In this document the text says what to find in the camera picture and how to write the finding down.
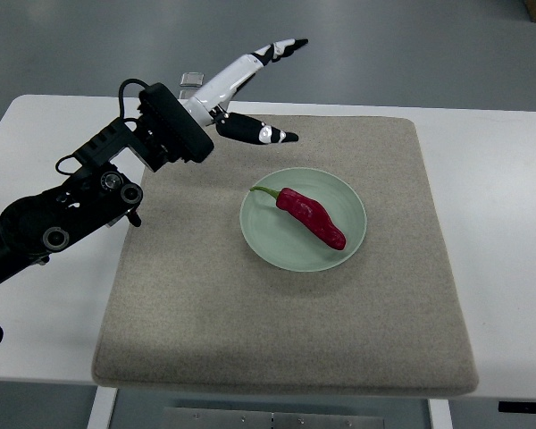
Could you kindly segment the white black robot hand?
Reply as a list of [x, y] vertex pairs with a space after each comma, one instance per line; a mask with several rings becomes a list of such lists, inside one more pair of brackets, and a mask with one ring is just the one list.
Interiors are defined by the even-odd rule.
[[189, 97], [184, 107], [199, 125], [213, 125], [226, 139], [262, 146], [299, 141], [298, 135], [293, 132], [231, 112], [229, 104], [266, 65], [292, 56], [307, 44], [306, 38], [290, 38], [240, 56]]

